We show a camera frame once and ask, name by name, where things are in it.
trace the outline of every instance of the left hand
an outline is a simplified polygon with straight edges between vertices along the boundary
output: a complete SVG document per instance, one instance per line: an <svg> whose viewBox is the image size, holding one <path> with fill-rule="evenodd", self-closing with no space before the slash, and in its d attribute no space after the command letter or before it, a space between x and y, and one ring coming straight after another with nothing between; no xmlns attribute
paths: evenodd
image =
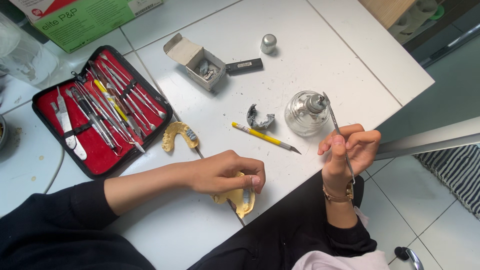
<svg viewBox="0 0 480 270"><path fill-rule="evenodd" d="M332 148L322 169L322 178L325 189L330 195L344 197L347 184L352 179L345 153L348 154L354 174L359 175L373 163L381 134L376 130L365 131L360 124L343 126L339 129L341 135L337 135L334 130L320 142L318 155L323 155Z"/></svg>
<svg viewBox="0 0 480 270"><path fill-rule="evenodd" d="M220 194L251 187L255 188L256 193L260 193L265 184L264 163L260 160L240 157L233 150L186 162L184 171L189 174L185 177L186 185L204 194ZM238 171L245 175L234 177Z"/></svg>

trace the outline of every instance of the yellow scalpel handle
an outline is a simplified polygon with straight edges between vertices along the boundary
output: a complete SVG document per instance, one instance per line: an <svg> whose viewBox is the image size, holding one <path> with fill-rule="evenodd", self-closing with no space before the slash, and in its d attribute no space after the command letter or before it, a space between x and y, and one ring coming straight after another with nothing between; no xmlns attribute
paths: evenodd
<svg viewBox="0 0 480 270"><path fill-rule="evenodd" d="M232 122L232 126L235 127L235 128L238 128L238 129L240 129L240 130L243 130L243 131L245 131L246 133L250 133L250 134L255 135L255 136L259 137L259 138L262 138L262 139L264 139L265 141L269 141L269 142L271 142L271 143L274 143L274 144L276 144L276 145L280 145L280 144L282 143L281 141L279 141L279 140L277 140L277 139L273 139L273 138L270 137L270 136L267 136L267 135L265 135L265 134L263 134L263 133L260 133L260 132L258 132L258 131L256 131L256 130L253 130L253 129L248 128L248 127L246 127L246 126L242 126L241 124L237 124L237 123L235 123L235 122Z"/></svg>
<svg viewBox="0 0 480 270"><path fill-rule="evenodd" d="M103 85L98 81L94 80L95 85L102 91L103 95L107 98L107 100L113 105L115 110L119 113L119 115L125 120L128 121L127 116L121 111L120 107L117 105L115 100L112 98L112 96L107 92L107 90L103 87Z"/></svg>

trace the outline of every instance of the cardboard box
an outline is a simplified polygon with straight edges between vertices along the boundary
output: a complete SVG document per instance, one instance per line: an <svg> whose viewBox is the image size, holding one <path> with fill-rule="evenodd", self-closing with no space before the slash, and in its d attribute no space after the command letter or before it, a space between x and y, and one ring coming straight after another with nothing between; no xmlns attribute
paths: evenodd
<svg viewBox="0 0 480 270"><path fill-rule="evenodd" d="M182 64L187 69L188 76L205 88L207 91L212 90L213 86L218 83L220 78L225 74L225 63L209 52L204 47L192 43L186 37L182 37L180 33L176 34L169 40L163 51L177 63ZM198 65L202 59L207 59L208 69L214 70L214 73L208 79L201 76Z"/></svg>
<svg viewBox="0 0 480 270"><path fill-rule="evenodd" d="M163 0L11 0L33 26L72 52L163 3Z"/></svg>

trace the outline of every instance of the tiled floor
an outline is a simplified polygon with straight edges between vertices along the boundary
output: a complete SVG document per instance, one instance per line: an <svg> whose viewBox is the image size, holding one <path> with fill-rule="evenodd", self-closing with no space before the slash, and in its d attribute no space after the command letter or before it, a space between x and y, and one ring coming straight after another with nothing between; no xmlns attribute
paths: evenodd
<svg viewBox="0 0 480 270"><path fill-rule="evenodd" d="M360 209L391 270L414 269L395 257L397 246L427 270L480 269L480 221L413 156L376 161L367 173Z"/></svg>

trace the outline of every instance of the silver metal cap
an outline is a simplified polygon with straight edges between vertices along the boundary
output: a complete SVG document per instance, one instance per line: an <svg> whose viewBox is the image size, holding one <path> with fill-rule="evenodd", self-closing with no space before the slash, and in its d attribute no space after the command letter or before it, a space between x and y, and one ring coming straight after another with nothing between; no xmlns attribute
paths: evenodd
<svg viewBox="0 0 480 270"><path fill-rule="evenodd" d="M270 54L275 50L276 46L276 37L272 34L267 34L262 38L262 44L260 45L260 50L263 53Z"/></svg>
<svg viewBox="0 0 480 270"><path fill-rule="evenodd" d="M327 107L325 98L320 94L309 97L305 103L307 105L307 109L313 113L320 113Z"/></svg>

